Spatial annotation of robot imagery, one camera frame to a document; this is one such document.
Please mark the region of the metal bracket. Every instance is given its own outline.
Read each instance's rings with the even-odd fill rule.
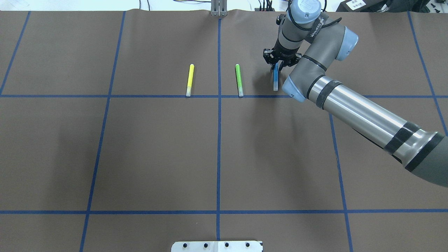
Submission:
[[[175,242],[171,252],[263,252],[262,241]]]
[[[210,14],[216,17],[227,16],[227,0],[211,0]]]

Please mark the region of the marker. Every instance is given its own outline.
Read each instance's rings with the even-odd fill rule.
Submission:
[[[185,96],[190,97],[191,95],[191,84],[193,84],[193,72],[194,72],[194,65],[190,65],[190,70],[188,71],[188,82],[187,82],[187,93]]]
[[[273,78],[274,78],[274,91],[278,91],[279,90],[279,63],[278,62],[276,63],[276,65],[274,67]]]
[[[238,86],[238,96],[243,96],[243,83],[241,81],[241,69],[240,64],[235,65],[235,72],[237,73],[237,86]]]

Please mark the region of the grid line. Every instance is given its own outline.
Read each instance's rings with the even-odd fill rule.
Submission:
[[[0,95],[4,98],[107,98],[108,95]]]
[[[23,23],[22,31],[20,32],[19,39],[17,40],[13,55],[11,56],[11,60],[9,61],[8,68],[6,69],[6,73],[4,74],[3,82],[0,87],[0,95],[3,92],[4,86],[6,84],[6,80],[8,79],[8,74],[9,74],[9,71],[11,70],[11,66],[13,66],[14,58],[16,57],[17,50],[19,49],[20,41],[22,40],[23,33],[25,32],[25,28],[26,28],[26,25],[30,18],[30,15],[31,15],[31,11],[29,11],[28,14],[26,15],[26,19],[25,19],[25,22]]]
[[[221,240],[221,18],[218,19],[218,147],[216,164],[216,240]]]
[[[121,18],[120,33],[118,35],[118,42],[117,42],[117,45],[116,45],[115,59],[114,59],[113,68],[112,68],[111,81],[110,81],[110,84],[109,84],[108,100],[106,102],[106,108],[104,110],[103,124],[101,126],[101,134],[99,136],[98,151],[96,153],[95,167],[94,167],[93,176],[92,176],[92,184],[90,186],[89,201],[87,203],[87,213],[86,213],[86,218],[84,220],[84,228],[82,230],[81,244],[79,246],[79,251],[80,252],[83,251],[83,249],[84,249],[84,242],[86,240],[87,226],[89,224],[90,208],[92,206],[92,198],[93,198],[93,192],[94,192],[94,189],[95,189],[96,174],[98,172],[99,157],[101,155],[101,147],[103,145],[104,130],[106,128],[106,122],[107,122],[107,119],[108,119],[109,105],[110,105],[110,100],[111,100],[111,96],[112,96],[112,87],[113,87],[113,81],[114,81],[114,77],[115,77],[116,63],[118,61],[118,53],[120,51],[121,35],[123,34],[123,26],[124,26],[124,23],[125,23],[125,17],[126,17],[126,11],[123,12],[123,16]]]
[[[341,214],[341,213],[448,213],[448,209],[317,209],[317,210],[220,210],[220,214]],[[87,214],[71,210],[0,210],[0,214]],[[91,210],[90,215],[190,215],[213,214],[215,210]]]
[[[434,99],[435,107],[437,108],[437,113],[439,113],[440,121],[442,122],[442,127],[444,128],[445,135],[448,135],[448,130],[447,130],[447,127],[445,125],[445,120],[444,120],[444,117],[442,115],[442,112],[440,111],[439,103],[437,101],[437,97],[435,96],[434,88],[432,86],[431,79],[429,78],[428,70],[426,69],[426,64],[425,64],[425,61],[423,60],[422,52],[420,51],[420,47],[418,45],[417,36],[415,34],[414,25],[412,23],[411,13],[409,11],[408,11],[408,19],[409,19],[409,24],[411,25],[411,31],[412,31],[412,36],[414,37],[415,47],[417,48],[418,56],[420,57],[420,61],[422,62],[422,67],[423,67],[423,70],[425,71],[425,75],[426,75],[426,79],[428,81],[429,89],[431,90],[431,94],[432,94],[432,97]]]
[[[337,161],[337,170],[338,170],[338,177],[339,177],[339,186],[340,186],[340,195],[342,198],[342,207],[344,208],[344,217],[345,217],[345,227],[347,229],[347,239],[349,242],[349,250],[350,252],[353,252],[353,243],[352,243],[352,234],[350,232],[350,222],[349,222],[349,214],[347,213],[347,203],[345,201],[345,191],[344,191],[344,182],[342,180],[342,172],[340,169],[340,162],[339,162],[339,152],[337,149],[337,142],[336,142],[336,133],[335,133],[335,127],[333,123],[333,116],[331,114],[328,114],[330,118],[330,126],[332,129],[332,138],[333,138],[333,147],[335,150],[336,155],[336,161]]]

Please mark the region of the white metal plate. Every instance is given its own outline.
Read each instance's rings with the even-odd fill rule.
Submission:
[[[171,252],[263,252],[263,242],[262,241],[175,242],[171,246]]]
[[[352,10],[361,8],[364,5],[366,5],[366,3],[364,3],[363,0],[352,0],[351,2],[347,2],[347,6],[349,6]]]

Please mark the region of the green marker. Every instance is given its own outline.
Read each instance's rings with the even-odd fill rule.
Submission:
[[[237,85],[238,85],[238,96],[243,96],[243,83],[241,81],[241,69],[240,64],[235,65],[235,72],[237,73]]]

